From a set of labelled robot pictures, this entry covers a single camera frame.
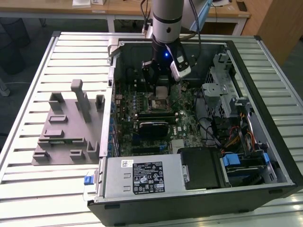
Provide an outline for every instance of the aluminum extrusion table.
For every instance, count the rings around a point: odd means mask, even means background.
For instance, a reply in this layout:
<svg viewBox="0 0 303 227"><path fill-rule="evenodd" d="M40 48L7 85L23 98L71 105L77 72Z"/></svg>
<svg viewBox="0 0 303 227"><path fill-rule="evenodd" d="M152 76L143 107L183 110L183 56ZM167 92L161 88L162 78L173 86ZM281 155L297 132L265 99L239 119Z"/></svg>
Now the aluminum extrusion table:
<svg viewBox="0 0 303 227"><path fill-rule="evenodd" d="M143 38L140 34L57 33L52 37L0 155L1 226L100 227L84 201L83 177L98 165L32 166L32 155L50 109L51 92L70 92L73 79L83 80L88 97L107 94L107 62L111 38ZM303 171L303 102L262 41L243 36L203 36L234 41L269 112L297 165ZM88 192L95 188L89 186ZM303 194L278 199L244 214L166 221L140 226L302 226Z"/></svg>

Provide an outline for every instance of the wooden desk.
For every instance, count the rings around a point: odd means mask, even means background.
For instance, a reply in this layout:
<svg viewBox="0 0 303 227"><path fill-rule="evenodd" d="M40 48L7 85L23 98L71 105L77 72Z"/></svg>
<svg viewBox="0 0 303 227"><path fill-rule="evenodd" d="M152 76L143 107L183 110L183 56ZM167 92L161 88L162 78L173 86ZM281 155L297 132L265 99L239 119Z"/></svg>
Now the wooden desk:
<svg viewBox="0 0 303 227"><path fill-rule="evenodd" d="M140 3L141 0L107 0L103 6L73 9L72 0L0 0L0 17L106 19L109 32L115 32L115 19L143 20ZM249 17L250 13L239 11L233 0L227 6L212 7L206 21L235 23L233 35L241 35Z"/></svg>
<svg viewBox="0 0 303 227"><path fill-rule="evenodd" d="M298 43L303 31L302 0L245 0L252 13L243 35L261 36L281 65Z"/></svg>

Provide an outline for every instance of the blue tab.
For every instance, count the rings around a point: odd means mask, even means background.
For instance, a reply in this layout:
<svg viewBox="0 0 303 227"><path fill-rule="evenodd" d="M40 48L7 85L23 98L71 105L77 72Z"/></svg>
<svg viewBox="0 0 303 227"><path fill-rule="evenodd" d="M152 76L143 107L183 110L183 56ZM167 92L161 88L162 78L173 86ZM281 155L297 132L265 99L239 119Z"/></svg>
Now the blue tab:
<svg viewBox="0 0 303 227"><path fill-rule="evenodd" d="M239 156L237 154L228 154L223 157L223 163L225 166L240 165Z"/></svg>
<svg viewBox="0 0 303 227"><path fill-rule="evenodd" d="M268 154L267 154L267 153L263 153L263 158L264 158L264 160L265 160L266 164L270 162L270 160L269 160L269 156L268 156Z"/></svg>
<svg viewBox="0 0 303 227"><path fill-rule="evenodd" d="M94 184L94 175L84 177L84 185L93 185Z"/></svg>
<svg viewBox="0 0 303 227"><path fill-rule="evenodd" d="M228 162L228 159L226 156L223 157L223 163L224 163L224 166L228 166L229 165L229 162Z"/></svg>

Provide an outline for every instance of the wooden table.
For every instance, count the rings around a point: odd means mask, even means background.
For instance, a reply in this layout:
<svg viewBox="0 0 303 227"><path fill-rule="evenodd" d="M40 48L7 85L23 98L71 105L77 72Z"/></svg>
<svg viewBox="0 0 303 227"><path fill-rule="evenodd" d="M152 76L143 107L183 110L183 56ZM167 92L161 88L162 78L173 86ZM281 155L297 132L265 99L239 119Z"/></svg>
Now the wooden table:
<svg viewBox="0 0 303 227"><path fill-rule="evenodd" d="M0 0L0 17L106 19L109 32L115 32L115 19L143 20L141 0L107 0L105 5L73 9L72 0ZM207 22L235 23L233 35L241 35L249 12L239 11L236 0L230 5L212 7Z"/></svg>

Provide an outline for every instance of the motherboard chip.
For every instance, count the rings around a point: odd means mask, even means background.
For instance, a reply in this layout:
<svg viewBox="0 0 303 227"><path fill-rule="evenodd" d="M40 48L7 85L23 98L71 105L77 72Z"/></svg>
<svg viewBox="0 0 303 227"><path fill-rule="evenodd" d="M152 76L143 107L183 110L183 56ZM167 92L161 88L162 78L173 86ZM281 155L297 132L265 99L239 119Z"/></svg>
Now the motherboard chip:
<svg viewBox="0 0 303 227"><path fill-rule="evenodd" d="M148 105L152 109L161 109L161 110L167 109L166 99L149 99Z"/></svg>

